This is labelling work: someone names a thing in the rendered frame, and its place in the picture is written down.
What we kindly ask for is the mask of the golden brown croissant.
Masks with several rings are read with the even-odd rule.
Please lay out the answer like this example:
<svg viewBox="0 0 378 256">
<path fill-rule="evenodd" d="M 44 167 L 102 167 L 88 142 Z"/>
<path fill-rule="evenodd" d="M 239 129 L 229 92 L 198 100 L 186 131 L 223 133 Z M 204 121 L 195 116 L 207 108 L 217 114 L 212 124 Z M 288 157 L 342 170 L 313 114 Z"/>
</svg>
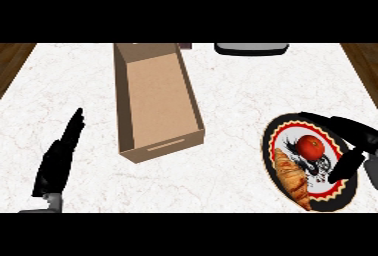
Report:
<svg viewBox="0 0 378 256">
<path fill-rule="evenodd" d="M 307 191 L 307 176 L 300 166 L 279 148 L 275 149 L 275 169 L 285 191 L 295 203 L 310 211 L 311 206 Z"/>
</svg>

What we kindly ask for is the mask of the grey black appliance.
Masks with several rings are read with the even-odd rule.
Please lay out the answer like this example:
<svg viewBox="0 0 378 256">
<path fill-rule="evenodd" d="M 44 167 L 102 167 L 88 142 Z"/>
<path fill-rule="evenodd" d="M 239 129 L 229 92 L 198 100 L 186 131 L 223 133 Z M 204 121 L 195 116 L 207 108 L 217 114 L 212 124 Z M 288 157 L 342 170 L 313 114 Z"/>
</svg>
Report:
<svg viewBox="0 0 378 256">
<path fill-rule="evenodd" d="M 230 56 L 282 55 L 289 48 L 288 43 L 215 43 L 214 50 Z"/>
</svg>

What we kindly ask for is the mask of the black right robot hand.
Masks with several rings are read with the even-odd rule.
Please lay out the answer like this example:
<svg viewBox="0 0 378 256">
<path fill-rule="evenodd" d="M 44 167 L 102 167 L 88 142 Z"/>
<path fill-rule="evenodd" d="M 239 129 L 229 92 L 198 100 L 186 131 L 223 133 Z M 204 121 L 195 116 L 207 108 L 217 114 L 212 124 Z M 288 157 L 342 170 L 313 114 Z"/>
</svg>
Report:
<svg viewBox="0 0 378 256">
<path fill-rule="evenodd" d="M 328 182 L 335 183 L 338 180 L 350 179 L 365 161 L 363 153 L 368 152 L 375 155 L 378 152 L 378 130 L 338 116 L 325 117 L 308 112 L 301 112 L 300 116 L 328 128 L 354 146 L 342 154 L 329 174 Z"/>
</svg>

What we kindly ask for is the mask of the brown cardboard box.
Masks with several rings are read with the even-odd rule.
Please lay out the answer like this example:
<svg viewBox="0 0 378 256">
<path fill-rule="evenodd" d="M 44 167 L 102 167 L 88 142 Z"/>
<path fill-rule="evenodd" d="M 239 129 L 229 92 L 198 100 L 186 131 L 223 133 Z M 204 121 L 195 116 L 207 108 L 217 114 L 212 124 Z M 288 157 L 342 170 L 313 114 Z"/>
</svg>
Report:
<svg viewBox="0 0 378 256">
<path fill-rule="evenodd" d="M 179 45 L 114 45 L 118 152 L 140 163 L 204 143 L 205 128 Z"/>
</svg>

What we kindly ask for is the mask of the red tomato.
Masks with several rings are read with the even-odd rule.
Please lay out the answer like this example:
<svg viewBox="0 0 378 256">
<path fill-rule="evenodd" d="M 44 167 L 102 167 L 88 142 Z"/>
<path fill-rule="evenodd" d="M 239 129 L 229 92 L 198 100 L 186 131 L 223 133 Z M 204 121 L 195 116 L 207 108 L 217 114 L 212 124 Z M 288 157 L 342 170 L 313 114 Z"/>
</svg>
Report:
<svg viewBox="0 0 378 256">
<path fill-rule="evenodd" d="M 311 135 L 304 135 L 295 144 L 298 154 L 310 161 L 317 160 L 325 153 L 322 141 Z"/>
</svg>

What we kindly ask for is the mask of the black red patterned plate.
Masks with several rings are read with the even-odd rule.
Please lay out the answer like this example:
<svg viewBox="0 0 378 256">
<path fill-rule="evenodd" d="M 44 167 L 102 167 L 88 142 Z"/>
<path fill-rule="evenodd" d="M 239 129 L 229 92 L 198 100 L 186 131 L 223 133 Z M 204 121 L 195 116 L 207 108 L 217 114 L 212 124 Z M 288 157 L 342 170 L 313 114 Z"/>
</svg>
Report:
<svg viewBox="0 0 378 256">
<path fill-rule="evenodd" d="M 325 153 L 314 161 L 307 160 L 295 149 L 297 141 L 304 135 L 314 136 L 325 146 Z M 353 175 L 350 179 L 338 180 L 335 183 L 328 182 L 335 164 L 348 151 L 347 144 L 339 136 L 297 113 L 277 116 L 266 127 L 261 139 L 266 170 L 279 191 L 295 202 L 276 176 L 276 148 L 283 151 L 306 173 L 311 211 L 332 212 L 344 208 L 356 194 L 357 175 Z"/>
</svg>

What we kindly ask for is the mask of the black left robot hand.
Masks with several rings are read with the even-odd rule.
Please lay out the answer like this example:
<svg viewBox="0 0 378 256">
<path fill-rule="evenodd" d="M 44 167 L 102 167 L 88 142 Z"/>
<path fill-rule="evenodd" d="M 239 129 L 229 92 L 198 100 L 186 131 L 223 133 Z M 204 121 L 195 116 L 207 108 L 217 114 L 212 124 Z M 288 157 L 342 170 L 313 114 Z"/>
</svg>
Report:
<svg viewBox="0 0 378 256">
<path fill-rule="evenodd" d="M 49 150 L 43 155 L 35 175 L 32 197 L 43 197 L 50 193 L 60 194 L 65 189 L 71 171 L 72 154 L 83 128 L 83 109 L 78 108 L 69 119 L 62 137 L 53 141 Z"/>
</svg>

